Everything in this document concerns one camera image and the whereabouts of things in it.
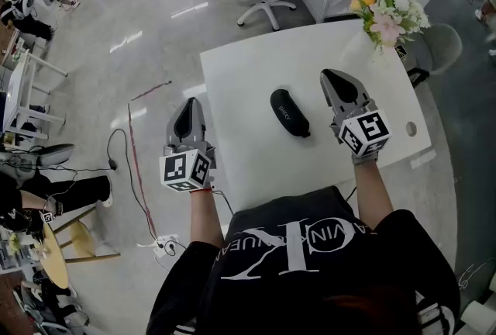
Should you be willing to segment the grey knit glove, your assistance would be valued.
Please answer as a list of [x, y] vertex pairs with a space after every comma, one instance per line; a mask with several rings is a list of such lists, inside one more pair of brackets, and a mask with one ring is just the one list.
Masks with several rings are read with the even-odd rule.
[[355, 154], [352, 154], [352, 162], [354, 166], [359, 166], [367, 162], [377, 162], [377, 159], [378, 159], [378, 152], [373, 152], [362, 156], [357, 156]]

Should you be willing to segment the white power strip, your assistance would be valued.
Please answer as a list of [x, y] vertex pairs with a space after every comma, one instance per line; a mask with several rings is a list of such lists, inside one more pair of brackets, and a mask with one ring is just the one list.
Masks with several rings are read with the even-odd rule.
[[174, 257], [176, 255], [175, 247], [177, 245], [177, 234], [159, 236], [153, 244], [153, 252], [157, 258], [165, 256]]

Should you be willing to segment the round wooden table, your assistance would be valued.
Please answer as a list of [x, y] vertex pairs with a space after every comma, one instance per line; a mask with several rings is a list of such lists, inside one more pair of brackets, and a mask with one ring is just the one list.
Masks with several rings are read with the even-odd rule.
[[67, 266], [62, 250], [50, 226], [43, 225], [43, 242], [40, 244], [40, 263], [48, 278], [59, 288], [69, 286]]

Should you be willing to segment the white side table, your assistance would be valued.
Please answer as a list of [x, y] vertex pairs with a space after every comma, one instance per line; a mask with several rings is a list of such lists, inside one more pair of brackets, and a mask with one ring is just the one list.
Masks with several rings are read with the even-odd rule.
[[40, 57], [31, 54], [28, 50], [22, 50], [15, 66], [14, 71], [9, 79], [9, 86], [6, 92], [5, 109], [2, 123], [2, 132], [14, 133], [21, 136], [36, 138], [39, 140], [47, 140], [49, 137], [42, 132], [33, 132], [23, 130], [22, 126], [29, 118], [37, 119], [46, 123], [59, 123], [64, 125], [66, 118], [53, 116], [50, 114], [38, 112], [31, 109], [31, 97], [33, 89], [44, 92], [49, 95], [49, 92], [43, 91], [41, 88], [36, 88], [34, 85], [34, 77], [36, 69], [29, 71], [31, 63], [46, 67], [59, 75], [68, 76], [66, 71], [46, 62]]

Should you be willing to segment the yellow wooden stool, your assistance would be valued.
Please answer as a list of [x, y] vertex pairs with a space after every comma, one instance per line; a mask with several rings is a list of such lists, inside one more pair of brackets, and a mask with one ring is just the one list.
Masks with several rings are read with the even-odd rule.
[[77, 254], [76, 258], [66, 258], [65, 262], [67, 264], [103, 261], [121, 256], [120, 253], [99, 256], [96, 255], [94, 239], [89, 229], [81, 221], [84, 217], [90, 215], [95, 210], [96, 207], [94, 206], [53, 231], [54, 236], [56, 236], [58, 233], [64, 232], [65, 230], [70, 231], [71, 238], [69, 239], [69, 241], [59, 245], [61, 250], [63, 250], [65, 247], [72, 246], [75, 253]]

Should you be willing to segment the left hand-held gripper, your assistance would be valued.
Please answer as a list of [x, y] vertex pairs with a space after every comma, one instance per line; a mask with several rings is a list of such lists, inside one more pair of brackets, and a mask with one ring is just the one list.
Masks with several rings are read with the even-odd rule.
[[164, 155], [159, 159], [160, 182], [175, 192], [209, 190], [216, 169], [215, 147], [205, 140], [202, 104], [189, 98], [166, 127]]

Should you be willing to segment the black glasses case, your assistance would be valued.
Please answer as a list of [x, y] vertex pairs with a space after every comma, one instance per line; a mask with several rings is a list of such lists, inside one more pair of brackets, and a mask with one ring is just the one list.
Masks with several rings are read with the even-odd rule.
[[309, 121], [285, 89], [277, 89], [270, 96], [270, 106], [281, 125], [292, 135], [311, 136]]

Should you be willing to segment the person's right forearm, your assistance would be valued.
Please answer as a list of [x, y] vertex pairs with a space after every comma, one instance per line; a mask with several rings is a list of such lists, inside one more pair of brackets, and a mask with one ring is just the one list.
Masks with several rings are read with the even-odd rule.
[[360, 220], [374, 230], [394, 211], [375, 161], [354, 167], [357, 206]]

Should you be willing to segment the white vase with flowers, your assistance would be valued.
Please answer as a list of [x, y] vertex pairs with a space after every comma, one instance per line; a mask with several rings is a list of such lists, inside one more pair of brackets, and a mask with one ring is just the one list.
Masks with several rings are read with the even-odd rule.
[[346, 45], [345, 55], [383, 54], [431, 27], [416, 0], [350, 0], [349, 10], [361, 19], [362, 29]]

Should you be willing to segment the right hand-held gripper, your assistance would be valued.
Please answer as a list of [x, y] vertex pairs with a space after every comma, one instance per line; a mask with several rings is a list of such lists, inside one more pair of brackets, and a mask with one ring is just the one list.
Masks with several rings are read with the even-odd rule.
[[381, 150], [391, 138], [388, 120], [363, 84], [343, 71], [324, 69], [320, 84], [325, 100], [334, 112], [331, 129], [338, 143], [344, 143], [354, 157]]

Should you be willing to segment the grey padded chair seat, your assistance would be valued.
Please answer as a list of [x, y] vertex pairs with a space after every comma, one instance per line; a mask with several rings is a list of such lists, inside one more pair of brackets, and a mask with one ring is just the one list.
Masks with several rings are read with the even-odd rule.
[[36, 164], [40, 167], [51, 167], [63, 164], [69, 160], [75, 145], [62, 143], [49, 147], [42, 147], [35, 151]]

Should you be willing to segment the grey shell chair black legs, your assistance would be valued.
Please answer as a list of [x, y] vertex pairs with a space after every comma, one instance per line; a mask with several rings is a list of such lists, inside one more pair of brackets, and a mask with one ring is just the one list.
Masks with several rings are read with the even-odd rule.
[[437, 23], [416, 33], [412, 41], [401, 43], [401, 59], [413, 88], [430, 76], [444, 73], [462, 54], [463, 44], [450, 25]]

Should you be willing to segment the black printed T-shirt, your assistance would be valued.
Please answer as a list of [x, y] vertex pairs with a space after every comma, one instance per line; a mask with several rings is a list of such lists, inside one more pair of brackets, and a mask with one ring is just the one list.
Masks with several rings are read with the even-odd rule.
[[339, 190], [240, 211], [223, 247], [191, 242], [157, 295], [146, 335], [197, 317], [196, 335], [422, 335], [415, 292], [455, 317], [455, 275], [415, 216], [372, 230]]

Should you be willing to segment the person's left forearm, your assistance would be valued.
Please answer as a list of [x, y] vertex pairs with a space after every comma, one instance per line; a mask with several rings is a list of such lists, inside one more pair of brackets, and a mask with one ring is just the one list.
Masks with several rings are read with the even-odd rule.
[[192, 192], [190, 196], [190, 241], [208, 243], [217, 248], [223, 247], [224, 237], [212, 190], [198, 190]]

